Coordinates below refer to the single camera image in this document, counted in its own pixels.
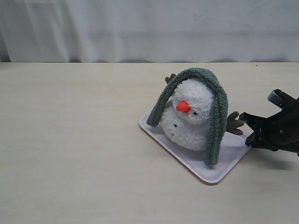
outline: wooden tabletop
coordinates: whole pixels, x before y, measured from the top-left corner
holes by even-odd
[[[296,154],[251,149],[207,186],[139,127],[190,67],[216,74],[230,112],[299,96],[299,63],[0,63],[0,223],[297,224]]]

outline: orange beak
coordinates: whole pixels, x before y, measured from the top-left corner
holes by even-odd
[[[191,110],[191,107],[189,106],[189,104],[186,101],[182,100],[182,101],[179,101],[179,103],[177,105],[177,110],[188,113]]]

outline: snowman plush toy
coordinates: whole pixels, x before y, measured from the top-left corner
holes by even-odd
[[[225,132],[242,135],[244,125],[228,116],[228,98],[213,72],[189,68],[166,77],[167,86],[151,111],[147,124],[161,126],[175,144],[189,150],[205,150],[205,163],[218,163]]]

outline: felt antler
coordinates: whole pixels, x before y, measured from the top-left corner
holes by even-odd
[[[170,77],[166,77],[165,78],[166,84],[168,84],[175,76],[176,76],[176,74],[172,73],[170,75]],[[234,111],[228,116],[227,125],[226,125],[226,132],[229,132],[229,133],[232,133],[232,134],[235,134],[235,135],[243,135],[243,131],[238,129],[238,128],[242,127],[244,125],[244,121],[236,120],[236,118],[238,116],[239,116],[238,111]]]

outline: green scarf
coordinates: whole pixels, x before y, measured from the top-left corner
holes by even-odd
[[[218,164],[220,145],[226,131],[228,116],[228,98],[213,72],[202,68],[189,68],[180,72],[165,87],[156,105],[152,109],[147,124],[151,127],[159,125],[164,107],[176,87],[184,80],[198,78],[214,93],[214,101],[210,110],[210,132],[205,150],[205,163],[208,166]]]

